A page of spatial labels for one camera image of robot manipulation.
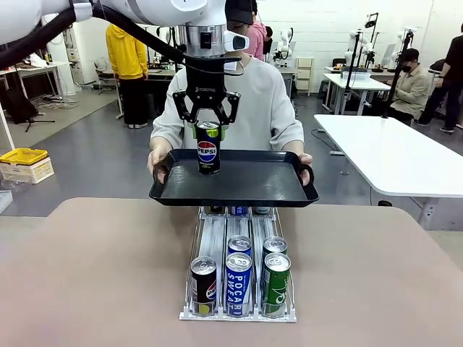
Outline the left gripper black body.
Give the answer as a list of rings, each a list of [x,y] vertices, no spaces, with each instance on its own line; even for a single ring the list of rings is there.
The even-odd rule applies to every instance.
[[[187,96],[197,108],[214,108],[225,98],[224,57],[187,57]]]

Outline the person's right hand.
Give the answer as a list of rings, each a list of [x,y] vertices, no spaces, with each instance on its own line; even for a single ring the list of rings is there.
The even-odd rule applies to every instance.
[[[155,147],[153,150],[151,150],[148,155],[147,162],[147,168],[151,174],[153,174],[155,166],[163,161],[168,153],[169,150],[166,150],[164,147]]]

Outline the person's left hand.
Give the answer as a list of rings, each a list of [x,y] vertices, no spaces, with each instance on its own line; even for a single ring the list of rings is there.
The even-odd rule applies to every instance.
[[[300,163],[303,166],[303,169],[300,173],[300,178],[302,181],[303,186],[307,186],[313,179],[313,171],[312,171],[312,164],[313,164],[313,157],[307,153],[302,153],[298,155]]]

